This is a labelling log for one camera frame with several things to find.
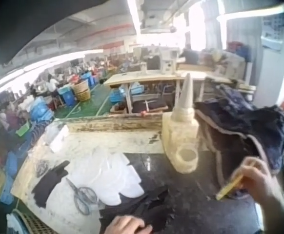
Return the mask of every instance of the scissors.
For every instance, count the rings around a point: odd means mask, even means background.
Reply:
[[[99,203],[96,193],[88,187],[77,188],[72,181],[67,178],[66,180],[75,192],[74,202],[78,211],[83,215],[90,215]]]

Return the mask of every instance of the hand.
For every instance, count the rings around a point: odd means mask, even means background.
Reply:
[[[145,223],[140,218],[135,218],[133,216],[117,216],[106,228],[104,234],[150,234],[151,232],[152,226],[147,226],[145,228]]]
[[[267,164],[256,158],[246,157],[232,178],[243,175],[239,189],[247,189],[249,194],[260,205],[269,205],[272,199],[283,199],[282,192],[275,177],[271,176]]]

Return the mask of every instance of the dark blue fabric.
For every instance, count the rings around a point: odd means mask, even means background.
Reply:
[[[223,84],[223,97],[195,103],[195,108],[220,128],[252,135],[262,145],[272,170],[280,170],[284,157],[284,113],[277,106],[256,108],[241,93]]]

